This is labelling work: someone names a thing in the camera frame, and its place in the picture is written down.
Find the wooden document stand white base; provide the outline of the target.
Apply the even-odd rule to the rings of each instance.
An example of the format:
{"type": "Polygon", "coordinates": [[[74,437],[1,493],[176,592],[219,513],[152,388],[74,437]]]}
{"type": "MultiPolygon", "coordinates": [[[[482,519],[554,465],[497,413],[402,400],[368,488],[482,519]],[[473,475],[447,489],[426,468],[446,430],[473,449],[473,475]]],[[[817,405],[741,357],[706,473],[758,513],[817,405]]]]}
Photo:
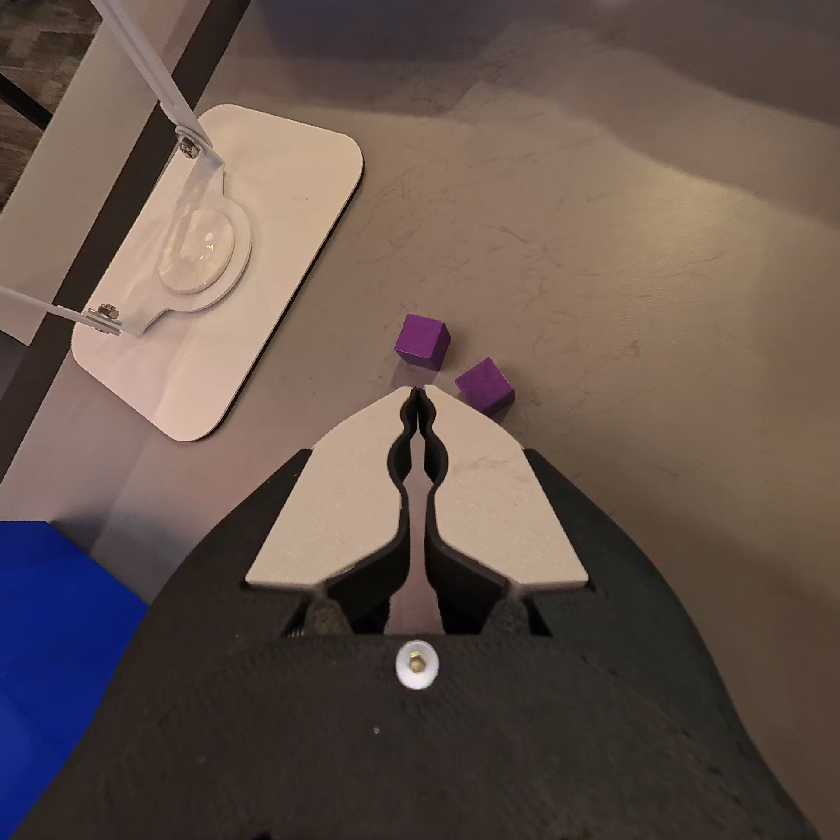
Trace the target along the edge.
{"type": "Polygon", "coordinates": [[[79,366],[176,442],[209,435],[340,219],[364,159],[349,136],[225,103],[198,118],[121,2],[93,2],[177,145],[87,306],[2,287],[73,322],[79,366]]]}

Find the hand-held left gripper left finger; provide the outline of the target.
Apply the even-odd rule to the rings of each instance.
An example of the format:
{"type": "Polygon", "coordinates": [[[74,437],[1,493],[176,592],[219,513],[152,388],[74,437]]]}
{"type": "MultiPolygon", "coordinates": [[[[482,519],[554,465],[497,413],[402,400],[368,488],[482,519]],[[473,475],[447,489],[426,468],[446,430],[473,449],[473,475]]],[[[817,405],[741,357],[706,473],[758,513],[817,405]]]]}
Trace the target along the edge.
{"type": "Polygon", "coordinates": [[[248,569],[247,587],[330,599],[354,632],[382,635],[410,569],[404,481],[416,430],[417,389],[402,386],[326,433],[248,569]]]}

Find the purple wooden cube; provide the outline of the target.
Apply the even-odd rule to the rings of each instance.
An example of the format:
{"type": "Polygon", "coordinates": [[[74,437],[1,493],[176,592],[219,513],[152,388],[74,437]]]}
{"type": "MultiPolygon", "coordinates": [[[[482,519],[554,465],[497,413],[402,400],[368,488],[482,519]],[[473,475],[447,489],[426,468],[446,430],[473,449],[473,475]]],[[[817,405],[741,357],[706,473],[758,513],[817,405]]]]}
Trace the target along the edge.
{"type": "Polygon", "coordinates": [[[466,403],[480,414],[493,417],[516,399],[516,391],[490,357],[456,377],[455,385],[466,403]]]}
{"type": "Polygon", "coordinates": [[[442,320],[408,313],[394,351],[408,364],[437,372],[443,367],[451,340],[442,320]]]}

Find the blue plastic bin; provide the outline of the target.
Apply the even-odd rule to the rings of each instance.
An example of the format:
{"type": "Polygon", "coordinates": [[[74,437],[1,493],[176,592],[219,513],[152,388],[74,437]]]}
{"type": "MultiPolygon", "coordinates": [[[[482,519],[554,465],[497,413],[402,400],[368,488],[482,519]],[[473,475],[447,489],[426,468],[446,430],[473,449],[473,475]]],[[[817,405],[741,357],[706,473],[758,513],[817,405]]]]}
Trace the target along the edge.
{"type": "Polygon", "coordinates": [[[148,609],[49,523],[1,523],[1,838],[78,745],[148,609]]]}

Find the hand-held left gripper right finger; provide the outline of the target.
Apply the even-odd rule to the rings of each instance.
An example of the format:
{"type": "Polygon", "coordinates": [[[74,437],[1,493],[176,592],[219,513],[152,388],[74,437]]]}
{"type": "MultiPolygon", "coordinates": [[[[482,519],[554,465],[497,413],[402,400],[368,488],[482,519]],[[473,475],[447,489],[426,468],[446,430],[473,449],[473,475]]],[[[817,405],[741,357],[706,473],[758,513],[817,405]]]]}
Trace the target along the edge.
{"type": "Polygon", "coordinates": [[[447,634],[479,634],[494,608],[590,582],[522,446],[434,385],[418,393],[432,486],[425,572],[447,634]]]}

